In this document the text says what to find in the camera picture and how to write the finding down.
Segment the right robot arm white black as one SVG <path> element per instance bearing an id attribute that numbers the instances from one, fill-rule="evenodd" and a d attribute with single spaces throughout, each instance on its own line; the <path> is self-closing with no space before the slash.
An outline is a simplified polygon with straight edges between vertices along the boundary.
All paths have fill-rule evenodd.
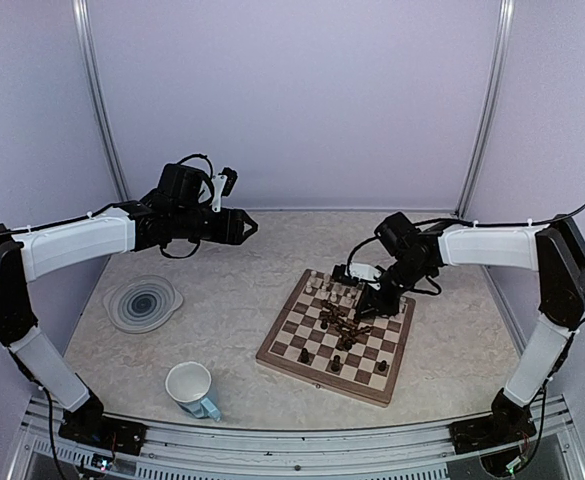
<path id="1" fill-rule="evenodd" d="M 440 218 L 413 223 L 397 212 L 372 236 L 394 262 L 373 267 L 348 260 L 345 274 L 363 283 L 359 318 L 397 313 L 399 298 L 440 269 L 478 265 L 536 273 L 538 322 L 490 412 L 451 424 L 456 450 L 472 451 L 533 436 L 530 405 L 560 368 L 585 314 L 585 240 L 570 214 L 524 223 L 482 224 Z"/>

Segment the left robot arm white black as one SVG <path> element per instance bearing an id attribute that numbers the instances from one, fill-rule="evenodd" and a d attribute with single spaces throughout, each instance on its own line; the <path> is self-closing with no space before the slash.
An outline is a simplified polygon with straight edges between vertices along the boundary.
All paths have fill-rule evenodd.
<path id="1" fill-rule="evenodd" d="M 158 185 L 139 200 L 109 204 L 82 217 L 10 230 L 0 224 L 0 344 L 23 374 L 55 397 L 67 425 L 93 445 L 105 443 L 112 424 L 98 397 L 43 333 L 28 286 L 38 278 L 112 254 L 165 250 L 174 240 L 194 245 L 240 245 L 258 230 L 249 214 L 225 208 L 237 180 L 189 166 L 164 166 Z"/>

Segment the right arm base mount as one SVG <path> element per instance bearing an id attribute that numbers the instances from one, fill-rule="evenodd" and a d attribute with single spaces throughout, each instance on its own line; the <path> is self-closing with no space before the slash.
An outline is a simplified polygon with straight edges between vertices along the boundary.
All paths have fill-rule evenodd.
<path id="1" fill-rule="evenodd" d="M 510 414 L 493 412 L 470 420 L 453 422 L 449 426 L 456 454 L 465 454 L 520 441 L 525 435 L 532 437 L 537 430 L 530 413 Z"/>

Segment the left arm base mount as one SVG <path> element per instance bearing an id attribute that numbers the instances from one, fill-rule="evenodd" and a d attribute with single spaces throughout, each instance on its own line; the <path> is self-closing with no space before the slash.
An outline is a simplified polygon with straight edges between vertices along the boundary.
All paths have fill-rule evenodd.
<path id="1" fill-rule="evenodd" d="M 59 428 L 61 438 L 112 453 L 139 456 L 147 426 L 130 420 L 99 415 L 95 420 L 82 418 L 78 412 L 63 412 Z"/>

